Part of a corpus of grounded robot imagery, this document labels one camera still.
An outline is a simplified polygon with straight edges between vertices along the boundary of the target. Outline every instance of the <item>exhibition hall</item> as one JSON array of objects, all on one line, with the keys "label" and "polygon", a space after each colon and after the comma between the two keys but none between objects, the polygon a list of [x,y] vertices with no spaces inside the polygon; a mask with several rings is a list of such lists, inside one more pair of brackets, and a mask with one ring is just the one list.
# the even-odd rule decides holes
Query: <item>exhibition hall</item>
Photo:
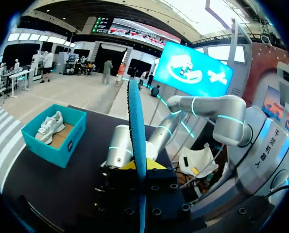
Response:
[{"label": "exhibition hall", "polygon": [[289,200],[277,6],[25,0],[7,11],[0,232],[275,229]]}]

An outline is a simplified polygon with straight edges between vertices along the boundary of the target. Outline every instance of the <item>shoe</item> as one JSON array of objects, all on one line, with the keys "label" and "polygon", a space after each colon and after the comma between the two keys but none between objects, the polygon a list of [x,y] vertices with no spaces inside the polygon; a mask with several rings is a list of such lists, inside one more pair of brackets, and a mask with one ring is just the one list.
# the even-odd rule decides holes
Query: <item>shoe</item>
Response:
[{"label": "shoe", "polygon": [[35,138],[48,145],[52,142],[52,135],[62,131],[64,128],[62,114],[57,111],[52,117],[46,117],[41,127],[37,130]]}]

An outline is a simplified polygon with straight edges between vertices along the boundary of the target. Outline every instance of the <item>black cable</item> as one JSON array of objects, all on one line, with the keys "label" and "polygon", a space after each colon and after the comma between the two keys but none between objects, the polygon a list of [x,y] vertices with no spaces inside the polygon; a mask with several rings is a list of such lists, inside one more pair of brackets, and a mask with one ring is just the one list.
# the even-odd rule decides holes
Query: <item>black cable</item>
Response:
[{"label": "black cable", "polygon": [[275,193],[279,192],[280,190],[287,189],[287,188],[289,188],[289,185],[285,185],[285,186],[282,186],[278,189],[275,189],[274,191],[272,191],[268,195],[266,195],[265,198],[269,198],[271,195],[274,195]]}]

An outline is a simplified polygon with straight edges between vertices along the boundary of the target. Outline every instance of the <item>led screen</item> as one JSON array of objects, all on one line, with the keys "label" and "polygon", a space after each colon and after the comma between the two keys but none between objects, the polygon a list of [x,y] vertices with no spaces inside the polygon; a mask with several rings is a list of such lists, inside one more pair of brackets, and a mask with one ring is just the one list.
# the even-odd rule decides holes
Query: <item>led screen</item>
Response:
[{"label": "led screen", "polygon": [[191,96],[226,94],[233,70],[220,61],[189,47],[167,42],[154,79]]}]

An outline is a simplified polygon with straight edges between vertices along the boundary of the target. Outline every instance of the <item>display screen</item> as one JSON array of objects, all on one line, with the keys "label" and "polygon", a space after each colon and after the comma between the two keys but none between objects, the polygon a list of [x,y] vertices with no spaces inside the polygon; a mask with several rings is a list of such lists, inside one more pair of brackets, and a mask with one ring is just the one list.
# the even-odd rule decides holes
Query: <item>display screen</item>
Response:
[{"label": "display screen", "polygon": [[92,33],[108,33],[139,40],[151,45],[164,48],[167,41],[180,43],[181,39],[158,28],[122,18],[99,17],[92,29]]},{"label": "display screen", "polygon": [[189,47],[167,42],[154,80],[191,96],[226,94],[233,70],[220,61]]},{"label": "display screen", "polygon": [[93,28],[93,33],[108,33],[113,22],[113,18],[98,17]]},{"label": "display screen", "polygon": [[[279,121],[281,120],[284,107],[280,105],[279,91],[270,86],[268,87],[262,110],[268,117],[276,118]],[[289,131],[289,115],[287,117],[286,128]]]}]

